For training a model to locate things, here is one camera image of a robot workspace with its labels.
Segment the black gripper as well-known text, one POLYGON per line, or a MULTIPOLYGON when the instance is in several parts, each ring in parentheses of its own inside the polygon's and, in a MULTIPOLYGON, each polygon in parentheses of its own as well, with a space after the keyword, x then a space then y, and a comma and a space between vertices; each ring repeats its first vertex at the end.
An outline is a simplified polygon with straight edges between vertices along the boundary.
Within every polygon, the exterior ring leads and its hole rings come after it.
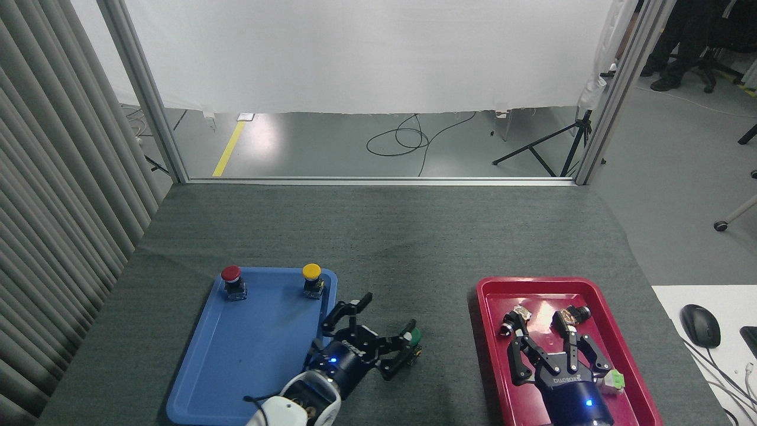
POLYGON ((331 381, 341 395, 349 395, 367 373, 376 366, 386 381, 392 380, 400 370, 414 366, 422 353, 422 333, 416 320, 410 320, 402 331, 378 350, 378 334, 368 327, 358 327, 357 315, 373 299, 367 293, 360 300, 339 301, 322 321, 322 339, 314 340, 306 356, 306 369, 316 370, 331 381), (349 317, 349 326, 336 332, 343 317, 349 317))
POLYGON ((513 338, 507 350, 511 380, 516 386, 535 385, 541 394, 552 425, 613 425, 596 383, 613 365, 589 334, 562 334, 565 353, 549 354, 559 372, 548 366, 547 352, 530 337, 527 320, 519 313, 507 313, 507 336, 513 338))

